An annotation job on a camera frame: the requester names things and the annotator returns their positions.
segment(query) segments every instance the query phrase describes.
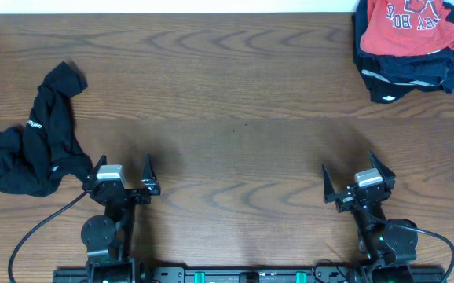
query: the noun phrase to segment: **cable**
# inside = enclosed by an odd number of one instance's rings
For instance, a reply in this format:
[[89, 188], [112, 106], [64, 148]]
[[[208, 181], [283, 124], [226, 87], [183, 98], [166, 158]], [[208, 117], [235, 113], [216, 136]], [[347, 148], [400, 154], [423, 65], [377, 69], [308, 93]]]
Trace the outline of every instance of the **cable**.
[[14, 259], [16, 258], [17, 252], [20, 250], [20, 248], [21, 248], [21, 246], [24, 244], [24, 242], [25, 242], [26, 240], [28, 240], [28, 238], [29, 238], [33, 233], [35, 233], [35, 231], [38, 230], [38, 228], [44, 226], [44, 224], [46, 224], [47, 222], [51, 221], [53, 218], [55, 218], [56, 216], [60, 215], [61, 213], [63, 213], [63, 212], [66, 211], [67, 209], [71, 208], [75, 203], [77, 203], [77, 201], [81, 200], [86, 194], [87, 194], [87, 192], [81, 193], [80, 196], [78, 196], [76, 199], [74, 199], [70, 204], [65, 205], [65, 206], [64, 206], [62, 209], [60, 209], [59, 211], [56, 211], [54, 214], [52, 214], [52, 215], [49, 216], [48, 218], [42, 220], [39, 224], [37, 224], [37, 226], [33, 227], [33, 229], [30, 230], [30, 232], [28, 232], [28, 233], [23, 237], [23, 239], [21, 239], [20, 243], [17, 244], [17, 246], [14, 248], [14, 252], [13, 252], [13, 254], [10, 256], [10, 259], [9, 259], [9, 265], [7, 266], [7, 273], [9, 274], [9, 280], [11, 281], [11, 283], [16, 283], [16, 280], [14, 280], [14, 275], [13, 275], [13, 264], [14, 264]]
[[346, 281], [347, 281], [346, 275], [344, 275], [344, 273], [343, 273], [343, 272], [337, 267], [337, 265], [335, 265], [335, 263], [334, 263], [333, 261], [331, 261], [330, 259], [320, 259], [320, 260], [318, 260], [317, 263], [315, 263], [315, 264], [313, 265], [313, 268], [311, 268], [311, 274], [314, 276], [314, 279], [315, 279], [316, 281], [318, 281], [318, 282], [320, 282], [320, 283], [324, 283], [324, 282], [322, 282], [322, 280], [318, 279], [318, 277], [316, 276], [316, 267], [318, 267], [320, 264], [325, 263], [325, 262], [326, 262], [326, 263], [331, 263], [331, 265], [332, 265], [333, 267], [335, 267], [335, 269], [339, 272], [339, 274], [340, 274], [342, 277], [344, 277], [344, 278], [346, 279]]
[[[361, 212], [363, 212], [366, 216], [374, 219], [376, 222], [382, 223], [384, 225], [388, 224], [388, 221], [386, 221], [384, 219], [380, 219], [380, 218], [375, 217], [374, 215], [368, 213], [368, 211], [366, 211], [361, 205], [359, 207], [360, 207]], [[448, 244], [449, 247], [450, 247], [450, 251], [452, 253], [452, 257], [450, 259], [449, 268], [447, 268], [447, 272], [445, 272], [444, 276], [441, 278], [440, 283], [443, 283], [445, 280], [447, 280], [449, 275], [452, 273], [452, 269], [454, 269], [454, 244], [452, 244], [452, 242], [449, 239], [447, 239], [446, 237], [443, 237], [440, 234], [437, 234], [437, 233], [434, 233], [434, 232], [430, 232], [430, 231], [426, 231], [426, 230], [422, 230], [422, 229], [402, 226], [402, 225], [393, 224], [393, 223], [389, 223], [389, 225], [391, 225], [393, 227], [409, 230], [409, 231], [412, 231], [412, 232], [421, 233], [421, 234], [424, 234], [424, 235], [427, 235], [427, 236], [436, 237], [437, 239], [442, 240], [446, 244]]]

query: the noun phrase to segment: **black cloth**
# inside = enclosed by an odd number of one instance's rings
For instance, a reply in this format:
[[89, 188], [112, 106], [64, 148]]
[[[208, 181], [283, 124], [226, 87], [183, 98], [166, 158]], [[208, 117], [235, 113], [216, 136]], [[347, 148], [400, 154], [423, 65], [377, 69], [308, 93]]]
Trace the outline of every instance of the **black cloth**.
[[86, 89], [84, 79], [62, 62], [38, 87], [24, 131], [0, 133], [0, 191], [44, 197], [74, 174], [87, 181], [92, 165], [75, 138], [68, 100]]
[[[370, 90], [371, 100], [393, 103], [414, 89], [423, 92], [443, 90], [451, 94], [454, 90], [454, 50], [450, 48], [411, 57], [379, 56], [361, 50], [361, 36], [368, 26], [367, 4], [366, 0], [360, 0], [353, 15], [353, 62]], [[445, 20], [454, 23], [454, 5], [444, 2], [444, 7], [451, 9]]]

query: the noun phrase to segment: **table surface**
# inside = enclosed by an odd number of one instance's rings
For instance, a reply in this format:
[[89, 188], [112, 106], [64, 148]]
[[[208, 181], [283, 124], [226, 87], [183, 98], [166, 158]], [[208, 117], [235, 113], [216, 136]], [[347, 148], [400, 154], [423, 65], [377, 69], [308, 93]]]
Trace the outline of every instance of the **table surface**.
[[[454, 243], [454, 94], [369, 101], [352, 62], [349, 13], [0, 16], [0, 131], [23, 125], [43, 77], [74, 61], [89, 87], [72, 100], [76, 135], [94, 162], [123, 164], [139, 186], [146, 152], [163, 195], [137, 210], [133, 254], [189, 266], [351, 263], [353, 218], [323, 203], [321, 164], [337, 186], [370, 168], [397, 174], [389, 218]], [[81, 193], [68, 176], [44, 198], [0, 193], [0, 282], [14, 247]], [[83, 266], [89, 198], [23, 246], [20, 282]], [[421, 236], [418, 264], [449, 247]], [[454, 282], [454, 272], [450, 277]]]

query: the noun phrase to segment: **white wall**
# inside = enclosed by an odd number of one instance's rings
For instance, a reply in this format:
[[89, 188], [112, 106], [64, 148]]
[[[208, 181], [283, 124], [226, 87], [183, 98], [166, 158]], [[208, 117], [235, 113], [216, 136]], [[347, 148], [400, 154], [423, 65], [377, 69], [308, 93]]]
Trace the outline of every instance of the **white wall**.
[[0, 0], [0, 13], [351, 12], [358, 0]]

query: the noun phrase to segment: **red t-shirt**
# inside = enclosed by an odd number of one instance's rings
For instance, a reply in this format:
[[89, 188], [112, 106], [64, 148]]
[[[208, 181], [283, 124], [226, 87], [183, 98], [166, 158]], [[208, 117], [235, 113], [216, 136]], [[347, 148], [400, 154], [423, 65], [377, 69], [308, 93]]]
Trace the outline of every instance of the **red t-shirt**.
[[454, 24], [443, 0], [368, 0], [368, 27], [360, 48], [375, 55], [427, 55], [454, 50]]

